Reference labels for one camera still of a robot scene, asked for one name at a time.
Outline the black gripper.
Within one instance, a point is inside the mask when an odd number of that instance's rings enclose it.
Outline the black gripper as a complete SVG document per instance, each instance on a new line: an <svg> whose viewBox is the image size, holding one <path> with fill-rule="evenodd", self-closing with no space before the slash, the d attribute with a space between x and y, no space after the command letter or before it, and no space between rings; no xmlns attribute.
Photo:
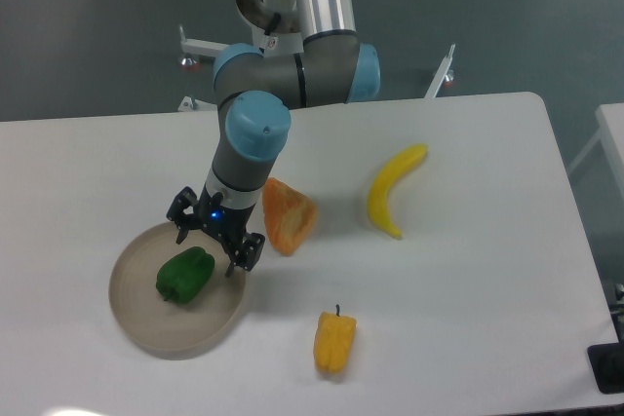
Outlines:
<svg viewBox="0 0 624 416"><path fill-rule="evenodd" d="M217 205L209 194L202 194L198 202L195 192L184 187L172 201L167 219L177 228L175 242L178 245L194 230L201 230L219 241L229 258L225 276L231 277L236 268L250 272L262 254L265 237L247 233L253 209L253 206L235 209Z"/></svg>

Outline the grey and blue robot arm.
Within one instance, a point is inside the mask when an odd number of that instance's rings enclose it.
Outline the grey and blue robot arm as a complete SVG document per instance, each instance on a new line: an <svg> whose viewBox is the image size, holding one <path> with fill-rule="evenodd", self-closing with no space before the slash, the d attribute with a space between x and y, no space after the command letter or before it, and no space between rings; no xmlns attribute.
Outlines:
<svg viewBox="0 0 624 416"><path fill-rule="evenodd" d="M250 271L265 238L247 223L283 150L291 110L368 101L380 88L376 50L360 41L351 0L294 0L301 49L225 47L214 61L219 141L201 193L183 188L167 217L182 243L192 230L219 242L228 268Z"/></svg>

